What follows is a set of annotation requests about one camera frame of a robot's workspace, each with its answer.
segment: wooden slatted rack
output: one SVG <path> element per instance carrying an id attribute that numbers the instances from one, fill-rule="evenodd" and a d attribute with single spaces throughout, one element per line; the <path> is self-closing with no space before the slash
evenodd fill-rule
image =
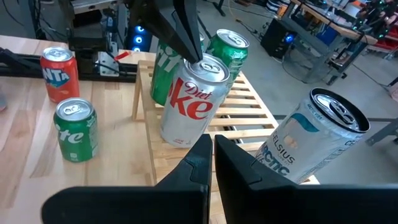
<path id="1" fill-rule="evenodd" d="M 153 158 L 154 179 L 155 183 L 158 183 L 177 166 L 189 149 L 175 148 L 160 136 L 160 117 L 163 113 L 163 107 L 156 104 L 150 96 L 150 81 L 153 69 L 153 62 L 140 61 L 138 63 L 132 118 L 135 121 L 140 120 L 137 118 L 137 109 L 141 94 L 148 146 Z M 277 126 L 278 123 L 271 112 L 254 91 L 247 78 L 243 73 L 240 73 L 227 99 L 217 110 L 206 133 L 210 134 L 213 139 L 216 134 L 222 134 L 228 139 L 243 140 L 238 145 L 245 151 L 254 152 L 258 150 L 259 146 Z M 251 142 L 250 139 L 252 138 L 257 138 L 257 141 Z M 214 223 L 226 223 L 215 175 L 214 158 L 210 220 Z"/>

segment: concrete floor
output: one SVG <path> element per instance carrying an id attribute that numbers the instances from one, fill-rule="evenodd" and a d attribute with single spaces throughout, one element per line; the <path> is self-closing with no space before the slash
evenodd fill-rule
<path id="1" fill-rule="evenodd" d="M 288 75 L 282 65 L 268 56 L 260 43 L 241 24 L 234 21 L 228 10 L 228 1 L 223 7 L 226 17 L 222 17 L 210 2 L 198 0 L 199 16 L 205 23 L 207 30 L 213 35 L 217 29 L 231 29 L 244 35 L 250 41 L 249 57 L 243 67 L 245 76 L 252 83 L 258 94 L 273 114 L 289 114 L 295 105 L 308 95 L 314 87 L 323 87 L 335 91 L 349 99 L 363 113 L 370 118 L 395 118 L 398 116 L 398 103 L 390 98 L 386 90 L 372 81 L 357 68 L 351 66 L 348 77 L 338 79 L 333 86 L 326 86 L 324 82 L 304 84 Z M 9 10 L 18 19 L 19 13 L 15 1 L 6 0 Z M 267 15 L 259 6 L 249 8 L 231 3 L 232 7 L 246 11 Z M 235 17 L 240 18 L 247 25 L 262 32 L 262 25 L 271 21 L 270 18 L 257 16 L 240 10 L 232 9 Z M 21 26 L 13 22 L 0 7 L 0 34 L 24 36 Z M 360 56 L 355 65 L 364 70 L 377 82 L 388 84 L 398 74 L 398 60 L 386 61 L 380 55 Z M 387 123 L 372 123 L 368 138 Z M 365 145 L 363 141 L 335 159 L 328 166 L 317 173 L 316 177 L 323 184 L 383 184 L 398 182 L 398 146 L 386 138 L 373 147 Z"/>

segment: can top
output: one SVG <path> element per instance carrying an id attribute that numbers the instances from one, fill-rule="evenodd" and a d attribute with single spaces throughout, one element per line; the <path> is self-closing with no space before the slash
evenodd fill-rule
<path id="1" fill-rule="evenodd" d="M 201 32 L 199 32 L 199 38 L 200 38 L 200 42 L 205 40 L 205 36 Z"/>
<path id="2" fill-rule="evenodd" d="M 242 49 L 249 47 L 249 41 L 244 36 L 242 36 L 237 32 L 226 29 L 219 29 L 217 31 L 217 36 L 222 41 L 224 41 L 225 43 L 227 43 L 232 47 L 237 47 Z"/>
<path id="3" fill-rule="evenodd" d="M 66 62 L 73 57 L 73 53 L 63 47 L 47 47 L 43 51 L 43 57 L 52 62 Z"/>
<path id="4" fill-rule="evenodd" d="M 204 81 L 225 82 L 229 78 L 227 66 L 218 58 L 203 53 L 203 59 L 197 63 L 189 63 L 184 59 L 187 70 Z"/>
<path id="5" fill-rule="evenodd" d="M 315 106 L 334 123 L 349 131 L 365 133 L 370 128 L 368 119 L 348 100 L 322 88 L 311 90 Z"/>
<path id="6" fill-rule="evenodd" d="M 82 121 L 94 112 L 93 105 L 83 98 L 69 98 L 61 101 L 55 112 L 65 121 Z"/>

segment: blue light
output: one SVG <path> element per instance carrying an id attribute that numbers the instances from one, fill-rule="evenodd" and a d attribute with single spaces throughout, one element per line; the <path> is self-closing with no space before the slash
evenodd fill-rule
<path id="1" fill-rule="evenodd" d="M 294 39 L 294 36 L 292 34 L 289 34 L 288 36 L 285 37 L 286 43 L 291 43 Z"/>
<path id="2" fill-rule="evenodd" d="M 135 44 L 141 44 L 143 40 L 144 39 L 141 36 L 139 36 L 139 35 L 134 37 L 134 43 Z"/>
<path id="3" fill-rule="evenodd" d="M 142 34 L 142 33 L 145 32 L 145 29 L 142 28 L 141 26 L 136 26 L 136 32 L 139 33 L 139 34 Z"/>

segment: fanta can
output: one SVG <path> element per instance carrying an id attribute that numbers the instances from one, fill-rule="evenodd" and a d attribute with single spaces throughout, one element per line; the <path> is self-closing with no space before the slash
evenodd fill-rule
<path id="1" fill-rule="evenodd" d="M 63 47 L 44 49 L 40 58 L 47 94 L 54 103 L 79 97 L 77 62 L 72 51 Z"/>

